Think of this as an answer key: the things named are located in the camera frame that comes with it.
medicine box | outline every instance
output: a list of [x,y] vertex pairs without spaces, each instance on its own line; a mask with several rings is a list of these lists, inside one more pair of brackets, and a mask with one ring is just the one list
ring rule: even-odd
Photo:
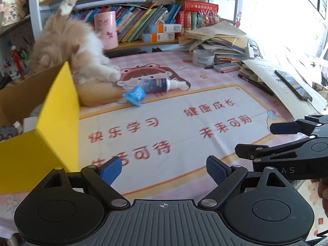
[[144,33],[143,42],[174,41],[174,33]]
[[42,105],[33,130],[0,142],[0,194],[31,191],[54,167],[78,167],[79,102],[68,63],[0,91],[0,126]]
[[151,24],[149,25],[149,33],[169,33],[169,32],[181,32],[181,24]]

pink cup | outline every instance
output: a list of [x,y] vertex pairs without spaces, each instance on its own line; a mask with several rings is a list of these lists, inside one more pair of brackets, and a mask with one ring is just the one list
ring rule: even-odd
[[95,15],[96,32],[101,33],[100,39],[105,50],[114,49],[118,46],[115,11]]

red book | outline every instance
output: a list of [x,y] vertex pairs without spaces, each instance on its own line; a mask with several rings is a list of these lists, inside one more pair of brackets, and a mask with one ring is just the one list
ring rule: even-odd
[[189,12],[201,12],[201,11],[219,11],[219,6],[213,3],[192,1],[192,0],[176,0],[175,3],[182,5],[181,10]]
[[176,37],[181,37],[184,35],[184,11],[179,11],[176,18],[176,24],[181,24],[182,25],[182,29],[181,32],[177,32],[175,34]]
[[191,30],[191,12],[185,11],[184,31]]
[[117,13],[116,13],[116,20],[126,11],[126,8],[122,7]]

pen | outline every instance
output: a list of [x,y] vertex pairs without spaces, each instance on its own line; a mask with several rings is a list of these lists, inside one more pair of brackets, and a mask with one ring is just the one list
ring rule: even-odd
[[238,77],[249,82],[250,84],[254,85],[255,87],[258,87],[259,89],[263,90],[265,93],[274,96],[274,93],[270,90],[268,90],[266,87],[264,87],[263,85],[261,85],[260,83],[253,81],[251,79],[248,79],[246,77],[244,77],[243,75],[238,74]]

figurine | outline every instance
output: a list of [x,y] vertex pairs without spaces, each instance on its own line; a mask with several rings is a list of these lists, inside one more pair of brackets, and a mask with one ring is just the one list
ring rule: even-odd
[[25,12],[22,10],[25,2],[26,0],[2,0],[0,11],[4,14],[1,25],[5,27],[20,21],[25,16]]

